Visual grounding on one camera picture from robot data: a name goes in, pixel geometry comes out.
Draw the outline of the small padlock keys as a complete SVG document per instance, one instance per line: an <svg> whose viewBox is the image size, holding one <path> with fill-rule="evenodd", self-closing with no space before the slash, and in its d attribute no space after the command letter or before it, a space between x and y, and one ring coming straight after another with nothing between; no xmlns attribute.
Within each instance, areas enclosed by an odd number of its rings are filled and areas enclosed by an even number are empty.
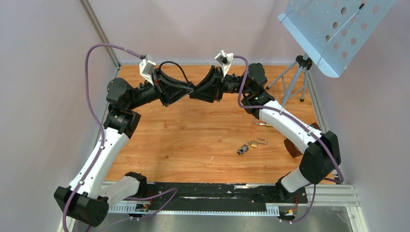
<svg viewBox="0 0 410 232"><path fill-rule="evenodd" d="M249 150L249 146L248 145L243 145L237 150L237 154L238 155L243 155L248 150Z"/></svg>

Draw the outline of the small brass padlock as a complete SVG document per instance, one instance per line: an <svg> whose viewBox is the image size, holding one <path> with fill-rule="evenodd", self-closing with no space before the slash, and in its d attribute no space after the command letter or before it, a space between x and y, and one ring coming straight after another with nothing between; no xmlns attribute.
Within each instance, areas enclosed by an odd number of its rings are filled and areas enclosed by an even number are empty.
<svg viewBox="0 0 410 232"><path fill-rule="evenodd" d="M267 145L268 141L266 139L257 138L256 140L250 141L249 145L251 147L257 147L258 145Z"/></svg>

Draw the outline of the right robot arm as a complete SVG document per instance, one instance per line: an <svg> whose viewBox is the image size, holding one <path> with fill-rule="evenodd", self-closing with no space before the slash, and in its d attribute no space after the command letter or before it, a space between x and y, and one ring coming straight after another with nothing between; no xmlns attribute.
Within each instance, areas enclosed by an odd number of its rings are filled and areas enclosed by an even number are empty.
<svg viewBox="0 0 410 232"><path fill-rule="evenodd" d="M322 132L289 113L264 88L267 82L262 64L252 63L242 76L224 75L222 67L211 66L206 77L190 94L191 99L209 103L220 101L224 93L237 93L240 106L286 137L290 154L302 153L299 166L280 178L276 195L288 202L295 192L308 184L318 184L341 164L339 143L332 132Z"/></svg>

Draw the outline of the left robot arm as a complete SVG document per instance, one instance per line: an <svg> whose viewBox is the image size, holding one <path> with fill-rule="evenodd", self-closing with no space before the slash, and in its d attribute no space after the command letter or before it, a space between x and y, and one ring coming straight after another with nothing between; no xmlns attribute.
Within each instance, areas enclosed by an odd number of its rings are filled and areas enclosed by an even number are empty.
<svg viewBox="0 0 410 232"><path fill-rule="evenodd" d="M195 85L180 81L155 69L149 81L133 87L123 78L108 83L106 100L109 113L103 123L99 141L89 159L67 187L58 187L54 198L66 216L90 227L99 226L110 207L134 197L144 199L148 194L145 176L128 172L116 183L103 188L105 177L119 152L131 139L141 115L135 108L160 100L169 106L191 94Z"/></svg>

